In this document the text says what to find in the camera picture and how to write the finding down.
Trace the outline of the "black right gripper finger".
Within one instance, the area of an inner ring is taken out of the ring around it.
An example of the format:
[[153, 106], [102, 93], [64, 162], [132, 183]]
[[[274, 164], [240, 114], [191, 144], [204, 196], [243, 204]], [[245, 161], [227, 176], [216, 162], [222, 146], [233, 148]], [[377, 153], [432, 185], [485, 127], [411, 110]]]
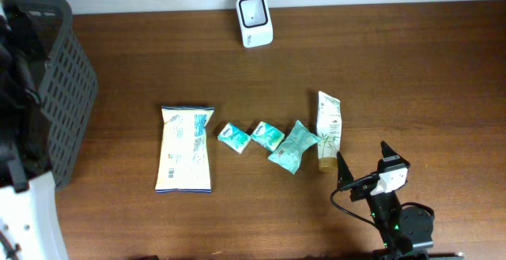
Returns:
[[347, 188], [349, 184], [353, 183], [354, 177], [349, 170], [349, 167], [343, 157], [343, 155], [338, 152], [337, 153], [337, 162], [338, 162], [338, 182], [337, 188], [343, 189]]
[[393, 156], [398, 157], [398, 154], [385, 141], [380, 142], [380, 147], [384, 159]]

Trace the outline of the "teal wet wipes pack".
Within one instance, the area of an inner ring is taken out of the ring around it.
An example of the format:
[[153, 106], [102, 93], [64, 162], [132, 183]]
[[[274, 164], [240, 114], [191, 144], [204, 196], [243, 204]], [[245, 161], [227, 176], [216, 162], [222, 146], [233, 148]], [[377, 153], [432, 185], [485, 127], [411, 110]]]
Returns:
[[319, 141], [319, 137], [297, 120], [289, 136], [268, 156], [268, 160], [295, 175], [304, 152]]

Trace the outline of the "white Pantene tube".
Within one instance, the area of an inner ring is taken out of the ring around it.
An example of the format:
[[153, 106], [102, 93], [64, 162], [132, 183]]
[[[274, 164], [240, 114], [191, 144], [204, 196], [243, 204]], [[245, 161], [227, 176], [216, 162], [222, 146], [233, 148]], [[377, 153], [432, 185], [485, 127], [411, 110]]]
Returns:
[[318, 93], [316, 133], [319, 137], [317, 145], [319, 170], [336, 171], [342, 134], [341, 102], [323, 91]]

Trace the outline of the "Kleenex tissue pack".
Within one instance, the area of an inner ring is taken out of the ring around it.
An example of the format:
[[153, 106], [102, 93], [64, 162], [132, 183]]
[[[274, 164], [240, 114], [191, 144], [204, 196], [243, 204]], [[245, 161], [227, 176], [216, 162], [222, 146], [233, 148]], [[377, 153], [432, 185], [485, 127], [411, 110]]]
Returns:
[[228, 122], [218, 134], [217, 139], [239, 154], [246, 149], [251, 141], [251, 137], [248, 134], [230, 122]]
[[269, 123], [260, 122], [251, 134], [251, 139], [273, 152], [284, 140], [285, 134]]

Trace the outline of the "large cream wipes bag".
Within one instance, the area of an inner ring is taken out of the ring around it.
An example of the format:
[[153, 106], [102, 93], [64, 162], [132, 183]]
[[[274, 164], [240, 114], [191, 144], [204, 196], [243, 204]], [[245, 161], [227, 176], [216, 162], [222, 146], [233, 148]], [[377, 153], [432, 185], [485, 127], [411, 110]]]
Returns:
[[210, 193], [206, 125], [213, 107], [163, 106], [163, 133], [155, 191]]

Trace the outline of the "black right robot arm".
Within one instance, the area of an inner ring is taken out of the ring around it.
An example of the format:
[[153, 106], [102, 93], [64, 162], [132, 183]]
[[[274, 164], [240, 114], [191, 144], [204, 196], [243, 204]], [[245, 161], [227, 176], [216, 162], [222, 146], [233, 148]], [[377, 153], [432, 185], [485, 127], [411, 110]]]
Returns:
[[[396, 191], [407, 183], [410, 162], [397, 154], [385, 141], [380, 142], [383, 158], [377, 169], [355, 179], [341, 153], [337, 154], [338, 181], [330, 202], [343, 213], [370, 224], [380, 234], [384, 248], [372, 252], [374, 259], [429, 259], [432, 248], [434, 210], [416, 202], [401, 203]], [[371, 220], [338, 205], [337, 193], [349, 191], [350, 200], [365, 200]]]

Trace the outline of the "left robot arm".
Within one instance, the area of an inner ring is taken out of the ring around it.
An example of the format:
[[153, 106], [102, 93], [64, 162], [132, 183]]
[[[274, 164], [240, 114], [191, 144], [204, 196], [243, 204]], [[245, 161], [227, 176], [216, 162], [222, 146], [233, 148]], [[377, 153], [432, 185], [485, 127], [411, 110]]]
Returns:
[[1, 257], [66, 259], [49, 155], [50, 123], [29, 63], [45, 58], [28, 15], [1, 6]]

